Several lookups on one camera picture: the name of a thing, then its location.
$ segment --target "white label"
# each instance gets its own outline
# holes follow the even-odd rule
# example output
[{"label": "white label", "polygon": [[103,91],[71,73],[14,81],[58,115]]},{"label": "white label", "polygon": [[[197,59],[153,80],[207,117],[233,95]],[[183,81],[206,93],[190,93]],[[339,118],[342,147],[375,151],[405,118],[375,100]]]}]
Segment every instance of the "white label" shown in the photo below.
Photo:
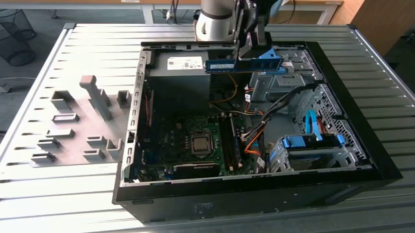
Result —
[{"label": "white label", "polygon": [[203,69],[202,57],[170,57],[167,60],[167,69]]},{"label": "white label", "polygon": [[258,164],[262,166],[262,168],[266,167],[266,161],[265,161],[261,157],[258,157],[257,162],[258,162]]},{"label": "white label", "polygon": [[211,69],[233,69],[234,68],[234,64],[214,64],[210,65]]},{"label": "white label", "polygon": [[291,62],[283,62],[282,65],[283,65],[283,67],[293,67],[294,66]]}]

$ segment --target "power supply label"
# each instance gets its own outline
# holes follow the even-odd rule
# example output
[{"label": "power supply label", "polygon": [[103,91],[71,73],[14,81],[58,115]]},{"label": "power supply label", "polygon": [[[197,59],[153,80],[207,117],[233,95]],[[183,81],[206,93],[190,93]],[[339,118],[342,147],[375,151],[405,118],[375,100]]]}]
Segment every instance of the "power supply label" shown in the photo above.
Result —
[{"label": "power supply label", "polygon": [[203,69],[202,57],[170,57],[167,59],[169,70]]}]

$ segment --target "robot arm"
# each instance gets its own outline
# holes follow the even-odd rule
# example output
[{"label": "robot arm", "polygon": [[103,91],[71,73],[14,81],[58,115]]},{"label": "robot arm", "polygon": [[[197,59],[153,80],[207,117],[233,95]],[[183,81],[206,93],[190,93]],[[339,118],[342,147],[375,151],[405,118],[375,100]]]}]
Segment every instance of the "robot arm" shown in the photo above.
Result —
[{"label": "robot arm", "polygon": [[273,46],[271,35],[265,28],[275,2],[277,0],[203,0],[197,24],[198,38],[203,41],[234,40],[234,58],[258,58]]}]

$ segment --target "aluminum profile table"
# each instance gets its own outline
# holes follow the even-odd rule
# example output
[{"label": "aluminum profile table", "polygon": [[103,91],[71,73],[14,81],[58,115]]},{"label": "aluminum profile table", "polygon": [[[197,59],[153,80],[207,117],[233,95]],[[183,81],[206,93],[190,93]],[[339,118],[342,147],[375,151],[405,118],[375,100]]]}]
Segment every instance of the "aluminum profile table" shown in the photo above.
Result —
[{"label": "aluminum profile table", "polygon": [[415,231],[414,94],[358,30],[347,26],[271,25],[269,31],[275,40],[319,41],[405,178],[331,207],[145,226],[122,206],[113,205],[117,163],[33,168],[26,150],[14,150],[19,144],[37,144],[19,132],[39,123],[30,122],[37,108],[33,103],[45,96],[46,88],[66,85],[69,72],[75,69],[95,74],[106,92],[133,88],[141,42],[193,41],[194,27],[78,24],[59,36],[0,145],[0,229],[7,229],[2,232]]}]

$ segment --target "ram slot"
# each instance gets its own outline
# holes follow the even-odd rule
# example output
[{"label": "ram slot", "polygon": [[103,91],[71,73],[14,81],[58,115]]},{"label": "ram slot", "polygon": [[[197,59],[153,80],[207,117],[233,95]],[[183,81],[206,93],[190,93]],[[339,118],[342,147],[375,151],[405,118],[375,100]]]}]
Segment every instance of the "ram slot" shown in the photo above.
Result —
[{"label": "ram slot", "polygon": [[233,136],[234,136],[234,150],[235,150],[235,159],[238,163],[238,168],[242,168],[242,158],[241,158],[241,144],[239,144],[239,138],[237,135],[237,127],[234,122],[234,117],[231,115],[231,126],[233,126]]},{"label": "ram slot", "polygon": [[219,116],[219,130],[221,130],[222,149],[227,169],[230,171],[235,171],[239,168],[239,160],[235,149],[235,137],[230,116]]}]

